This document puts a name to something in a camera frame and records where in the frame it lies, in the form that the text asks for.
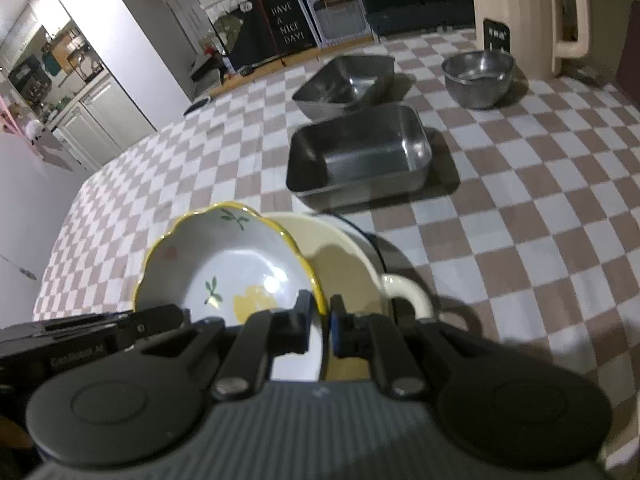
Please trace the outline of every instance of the brown and white checkered tablecloth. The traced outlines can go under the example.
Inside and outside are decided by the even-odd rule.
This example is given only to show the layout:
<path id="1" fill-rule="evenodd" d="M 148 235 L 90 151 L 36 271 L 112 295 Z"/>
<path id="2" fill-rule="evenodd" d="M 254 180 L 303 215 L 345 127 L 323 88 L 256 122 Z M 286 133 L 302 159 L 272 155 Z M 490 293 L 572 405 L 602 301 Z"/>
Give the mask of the brown and white checkered tablecloth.
<path id="1" fill-rule="evenodd" d="M 500 109 L 462 109 L 440 64 L 473 48 L 473 35 L 363 49 L 391 53 L 396 72 L 417 79 L 404 100 L 431 127 L 433 168 L 423 192 L 347 216 L 378 236 L 392 270 L 421 280 L 470 330 L 596 381 L 614 406 L 606 466 L 629 478 L 640 389 L 640 113 L 613 86 L 567 77 L 530 81 Z M 188 210 L 238 200 L 306 211 L 285 186 L 290 136 L 308 122 L 290 98 L 320 66 L 226 94 L 92 176 L 53 247 L 34 318 L 129 309 L 145 251 Z"/>

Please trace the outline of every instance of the gray ribbed surface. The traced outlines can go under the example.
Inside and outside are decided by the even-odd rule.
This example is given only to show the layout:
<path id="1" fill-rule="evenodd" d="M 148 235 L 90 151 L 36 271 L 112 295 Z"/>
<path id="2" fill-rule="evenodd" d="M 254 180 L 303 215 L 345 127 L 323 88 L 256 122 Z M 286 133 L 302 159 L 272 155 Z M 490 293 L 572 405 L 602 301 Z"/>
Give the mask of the gray ribbed surface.
<path id="1" fill-rule="evenodd" d="M 48 463 L 31 480 L 602 480 L 591 463 L 553 472 L 497 468 L 465 454 L 416 402 L 383 397 L 369 382 L 268 383 L 222 404 L 198 434 L 154 462 L 120 472 Z"/>

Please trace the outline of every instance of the round metal bowl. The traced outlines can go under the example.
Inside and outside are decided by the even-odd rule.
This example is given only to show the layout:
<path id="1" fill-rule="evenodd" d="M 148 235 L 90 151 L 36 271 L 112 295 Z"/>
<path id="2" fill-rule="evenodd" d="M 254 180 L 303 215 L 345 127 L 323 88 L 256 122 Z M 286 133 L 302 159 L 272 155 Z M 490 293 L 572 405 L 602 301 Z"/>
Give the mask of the round metal bowl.
<path id="1" fill-rule="evenodd" d="M 447 91 L 465 108 L 491 108 L 509 90 L 515 62 L 500 50 L 472 50 L 444 60 Z"/>

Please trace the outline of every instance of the stainless steel container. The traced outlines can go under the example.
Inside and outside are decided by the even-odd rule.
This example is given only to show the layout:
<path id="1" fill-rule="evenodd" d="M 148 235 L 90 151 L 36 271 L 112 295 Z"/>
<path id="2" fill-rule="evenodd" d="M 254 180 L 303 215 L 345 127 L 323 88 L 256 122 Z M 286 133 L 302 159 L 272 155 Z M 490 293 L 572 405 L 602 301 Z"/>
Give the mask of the stainless steel container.
<path id="1" fill-rule="evenodd" d="M 491 108 L 509 90 L 514 60 L 500 50 L 473 50 L 444 60 L 447 91 L 465 108 Z"/>
<path id="2" fill-rule="evenodd" d="M 312 121 L 331 119 L 380 101 L 394 79 L 392 56 L 338 56 L 293 94 Z"/>
<path id="3" fill-rule="evenodd" d="M 287 188 L 326 210 L 416 191 L 430 162 L 415 110 L 383 104 L 300 128 L 291 139 Z"/>

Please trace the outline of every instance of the scalloped rim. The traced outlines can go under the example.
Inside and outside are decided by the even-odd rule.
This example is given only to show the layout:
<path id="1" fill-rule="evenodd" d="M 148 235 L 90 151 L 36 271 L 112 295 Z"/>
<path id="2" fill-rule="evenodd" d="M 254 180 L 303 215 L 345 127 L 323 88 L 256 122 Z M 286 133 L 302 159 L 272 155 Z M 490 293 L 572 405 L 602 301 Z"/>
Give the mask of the scalloped rim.
<path id="1" fill-rule="evenodd" d="M 287 245 L 293 251 L 294 256 L 299 261 L 300 265 L 302 266 L 302 269 L 305 271 L 305 274 L 309 277 L 309 280 L 311 281 L 312 292 L 314 297 L 316 298 L 316 305 L 318 306 L 318 312 L 321 315 L 325 316 L 327 314 L 328 309 L 326 306 L 324 295 L 322 294 L 322 288 L 320 287 L 320 282 L 318 281 L 318 277 L 316 276 L 316 273 L 312 269 L 311 265 L 309 265 L 309 262 L 305 259 L 305 257 L 300 252 L 300 249 L 298 248 L 298 244 L 293 239 L 293 237 L 289 234 L 289 232 L 284 227 L 282 227 L 276 221 L 271 220 L 270 218 L 265 218 L 264 216 L 260 215 L 260 213 L 258 213 L 256 210 L 251 209 L 249 206 L 245 206 L 244 204 L 241 204 L 239 202 L 218 202 L 203 209 L 196 209 L 194 211 L 189 211 L 183 214 L 182 216 L 180 216 L 175 221 L 173 227 L 171 227 L 171 229 L 165 232 L 161 237 L 158 238 L 158 240 L 156 240 L 153 243 L 153 245 L 151 245 L 151 248 L 146 253 L 145 261 L 142 264 L 142 274 L 140 275 L 140 279 L 136 283 L 136 288 L 133 291 L 133 297 L 132 297 L 133 311 L 134 312 L 137 311 L 136 299 L 138 297 L 138 291 L 140 290 L 140 285 L 142 285 L 142 281 L 145 279 L 146 266 L 149 263 L 149 260 L 151 259 L 151 255 L 154 253 L 154 251 L 156 250 L 156 247 L 158 247 L 160 242 L 162 242 L 165 238 L 168 238 L 172 234 L 174 234 L 174 231 L 178 228 L 178 225 L 184 222 L 187 218 L 208 213 L 209 211 L 213 211 L 214 209 L 219 209 L 222 207 L 233 207 L 235 209 L 245 211 L 249 213 L 251 216 L 253 216 L 255 219 L 257 219 L 258 221 L 262 222 L 263 224 L 267 225 L 268 227 L 276 231 L 280 236 L 282 236 L 283 240 L 287 243 Z"/>

